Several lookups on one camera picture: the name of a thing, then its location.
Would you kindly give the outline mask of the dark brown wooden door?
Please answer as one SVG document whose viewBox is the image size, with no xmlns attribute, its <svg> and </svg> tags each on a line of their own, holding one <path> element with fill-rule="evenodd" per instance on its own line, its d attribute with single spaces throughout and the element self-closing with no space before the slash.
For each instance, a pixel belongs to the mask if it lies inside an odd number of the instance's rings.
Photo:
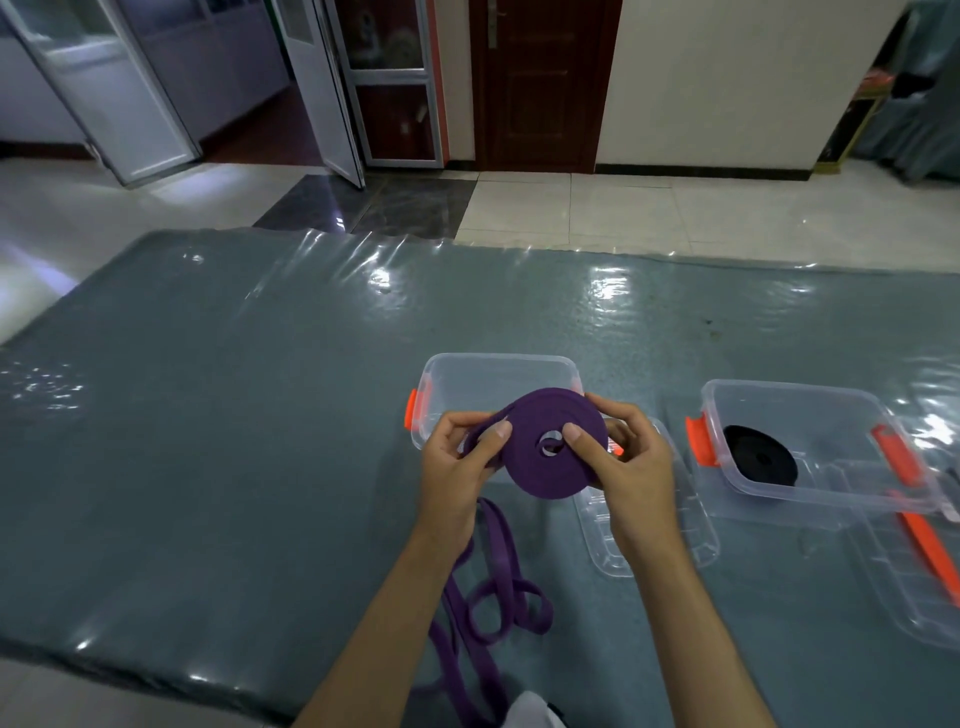
<svg viewBox="0 0 960 728">
<path fill-rule="evenodd" d="M 623 0 L 467 0 L 480 171 L 592 174 Z"/>
</svg>

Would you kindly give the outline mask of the teal curtain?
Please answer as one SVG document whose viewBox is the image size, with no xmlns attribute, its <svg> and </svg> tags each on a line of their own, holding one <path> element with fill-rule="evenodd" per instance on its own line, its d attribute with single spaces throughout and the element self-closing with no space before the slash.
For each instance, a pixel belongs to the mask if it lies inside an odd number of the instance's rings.
<svg viewBox="0 0 960 728">
<path fill-rule="evenodd" d="M 891 96 L 854 145 L 906 183 L 960 183 L 960 0 L 914 0 L 918 25 Z"/>
</svg>

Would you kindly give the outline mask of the white framed glass door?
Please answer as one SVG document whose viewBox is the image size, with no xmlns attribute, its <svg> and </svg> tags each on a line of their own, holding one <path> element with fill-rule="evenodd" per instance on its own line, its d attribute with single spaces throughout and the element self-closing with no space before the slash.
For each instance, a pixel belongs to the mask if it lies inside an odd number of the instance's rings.
<svg viewBox="0 0 960 728">
<path fill-rule="evenodd" d="M 323 0 L 270 0 L 323 164 L 366 188 Z"/>
<path fill-rule="evenodd" d="M 323 0 L 368 167 L 440 169 L 432 0 Z"/>
<path fill-rule="evenodd" d="M 123 187 L 198 161 L 116 0 L 0 0 L 0 17 Z"/>
</svg>

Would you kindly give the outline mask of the small clear plastic box lid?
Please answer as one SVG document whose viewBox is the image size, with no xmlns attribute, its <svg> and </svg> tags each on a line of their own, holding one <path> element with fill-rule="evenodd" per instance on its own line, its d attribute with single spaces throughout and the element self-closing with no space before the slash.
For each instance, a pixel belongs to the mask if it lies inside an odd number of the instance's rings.
<svg viewBox="0 0 960 728">
<path fill-rule="evenodd" d="M 719 538 L 695 490 L 690 470 L 666 425 L 657 418 L 651 418 L 651 424 L 671 448 L 680 532 L 695 566 L 703 569 L 718 559 L 721 552 Z M 573 502 L 586 551 L 594 566 L 606 577 L 632 577 L 631 567 L 615 541 L 604 493 L 597 488 L 587 487 L 573 496 Z"/>
</svg>

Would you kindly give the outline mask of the yellow framed stand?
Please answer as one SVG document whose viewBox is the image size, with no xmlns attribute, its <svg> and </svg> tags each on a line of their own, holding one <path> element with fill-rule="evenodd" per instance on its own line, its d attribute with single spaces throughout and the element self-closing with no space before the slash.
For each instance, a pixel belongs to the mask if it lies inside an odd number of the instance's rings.
<svg viewBox="0 0 960 728">
<path fill-rule="evenodd" d="M 838 174 L 878 107 L 893 89 L 896 75 L 871 68 L 834 127 L 815 165 L 815 174 Z"/>
</svg>

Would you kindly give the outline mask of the person's left forearm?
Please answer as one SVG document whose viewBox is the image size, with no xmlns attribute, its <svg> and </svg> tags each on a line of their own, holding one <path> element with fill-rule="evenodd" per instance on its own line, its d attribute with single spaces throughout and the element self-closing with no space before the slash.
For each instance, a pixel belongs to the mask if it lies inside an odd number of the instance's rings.
<svg viewBox="0 0 960 728">
<path fill-rule="evenodd" d="M 400 728 L 428 631 L 474 532 L 420 520 L 291 728 Z"/>
</svg>

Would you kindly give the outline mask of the clear plastic box, black roll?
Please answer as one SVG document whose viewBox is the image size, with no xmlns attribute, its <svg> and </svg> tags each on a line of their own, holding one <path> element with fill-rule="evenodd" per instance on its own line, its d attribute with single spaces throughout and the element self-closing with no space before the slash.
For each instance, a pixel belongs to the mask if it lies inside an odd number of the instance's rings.
<svg viewBox="0 0 960 728">
<path fill-rule="evenodd" d="M 960 514 L 932 467 L 893 413 L 874 395 L 854 389 L 714 379 L 702 386 L 700 414 L 688 417 L 692 478 L 714 518 L 784 528 L 839 531 L 853 509 Z M 887 465 L 894 486 L 879 481 L 849 491 L 840 460 Z"/>
</svg>

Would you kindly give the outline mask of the empty clear plastic storage box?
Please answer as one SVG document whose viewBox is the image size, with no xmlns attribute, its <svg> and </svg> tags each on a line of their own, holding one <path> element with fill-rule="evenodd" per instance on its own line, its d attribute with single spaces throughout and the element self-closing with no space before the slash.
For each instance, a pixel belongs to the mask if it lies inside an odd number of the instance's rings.
<svg viewBox="0 0 960 728">
<path fill-rule="evenodd" d="M 576 364 L 563 356 L 439 353 L 427 360 L 408 397 L 404 428 L 421 450 L 444 413 L 493 414 L 529 392 L 547 387 L 584 393 Z"/>
</svg>

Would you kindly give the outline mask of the clear lid with orange latch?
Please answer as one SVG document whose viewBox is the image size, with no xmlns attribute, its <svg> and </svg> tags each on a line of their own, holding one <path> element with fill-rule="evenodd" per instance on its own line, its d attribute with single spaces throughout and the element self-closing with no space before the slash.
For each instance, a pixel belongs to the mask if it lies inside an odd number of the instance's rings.
<svg viewBox="0 0 960 728">
<path fill-rule="evenodd" d="M 835 488 L 851 494 L 864 485 L 877 484 L 881 490 L 897 483 L 887 465 L 840 460 L 843 473 Z M 946 504 L 960 514 L 960 459 L 934 475 Z M 901 514 L 856 506 L 842 542 L 851 557 L 859 580 L 869 584 L 875 599 L 894 625 L 928 646 L 960 653 L 960 606 L 929 565 L 909 533 Z M 960 523 L 948 522 L 942 511 L 927 515 L 926 521 L 944 546 L 960 573 Z"/>
</svg>

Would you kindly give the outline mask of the person's white garment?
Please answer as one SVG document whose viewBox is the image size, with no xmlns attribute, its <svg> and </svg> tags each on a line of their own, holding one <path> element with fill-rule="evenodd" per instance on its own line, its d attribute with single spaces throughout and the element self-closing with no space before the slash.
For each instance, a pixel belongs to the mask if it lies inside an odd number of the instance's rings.
<svg viewBox="0 0 960 728">
<path fill-rule="evenodd" d="M 500 728 L 569 728 L 562 712 L 531 690 L 511 703 Z"/>
</svg>

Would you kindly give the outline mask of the teal tablecloth with clear cover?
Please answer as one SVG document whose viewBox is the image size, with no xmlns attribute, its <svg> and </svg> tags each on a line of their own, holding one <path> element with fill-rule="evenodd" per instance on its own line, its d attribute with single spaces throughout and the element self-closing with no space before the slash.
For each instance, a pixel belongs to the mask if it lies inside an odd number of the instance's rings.
<svg viewBox="0 0 960 728">
<path fill-rule="evenodd" d="M 571 359 L 677 439 L 711 380 L 865 390 L 960 455 L 960 273 L 675 261 L 141 238 L 0 346 L 0 656 L 292 722 L 409 535 L 402 410 L 438 354 Z M 493 650 L 508 687 L 575 726 L 669 726 L 636 586 L 574 504 L 486 493 L 556 609 Z M 960 723 L 960 654 L 894 626 L 852 537 L 715 528 L 704 581 L 781 726 Z"/>
</svg>

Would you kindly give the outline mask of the person's left hand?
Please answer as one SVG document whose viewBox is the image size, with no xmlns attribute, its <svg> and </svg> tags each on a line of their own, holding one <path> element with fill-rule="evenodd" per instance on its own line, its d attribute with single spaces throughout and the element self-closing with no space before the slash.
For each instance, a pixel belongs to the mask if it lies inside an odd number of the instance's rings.
<svg viewBox="0 0 960 728">
<path fill-rule="evenodd" d="M 474 533 L 477 500 L 494 471 L 473 468 L 473 449 L 461 443 L 489 414 L 448 411 L 435 425 L 421 451 L 421 482 L 415 531 L 438 548 L 460 554 Z"/>
</svg>

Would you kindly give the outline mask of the person's right hand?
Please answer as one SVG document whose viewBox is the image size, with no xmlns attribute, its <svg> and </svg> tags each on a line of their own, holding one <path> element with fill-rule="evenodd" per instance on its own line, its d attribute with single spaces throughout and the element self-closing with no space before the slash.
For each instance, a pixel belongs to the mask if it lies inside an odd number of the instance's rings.
<svg viewBox="0 0 960 728">
<path fill-rule="evenodd" d="M 644 561 L 683 549 L 675 506 L 673 454 L 650 419 L 634 404 L 598 394 L 585 398 L 606 422 L 625 424 L 623 484 L 595 484 L 604 492 L 610 528 L 619 551 L 637 572 Z"/>
</svg>

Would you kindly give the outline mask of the person's right forearm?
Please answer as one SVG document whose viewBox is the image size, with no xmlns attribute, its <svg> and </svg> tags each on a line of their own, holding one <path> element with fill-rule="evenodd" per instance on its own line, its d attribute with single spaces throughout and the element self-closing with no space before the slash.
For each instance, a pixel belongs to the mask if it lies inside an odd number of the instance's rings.
<svg viewBox="0 0 960 728">
<path fill-rule="evenodd" d="M 676 532 L 623 539 L 675 728 L 777 728 Z"/>
</svg>

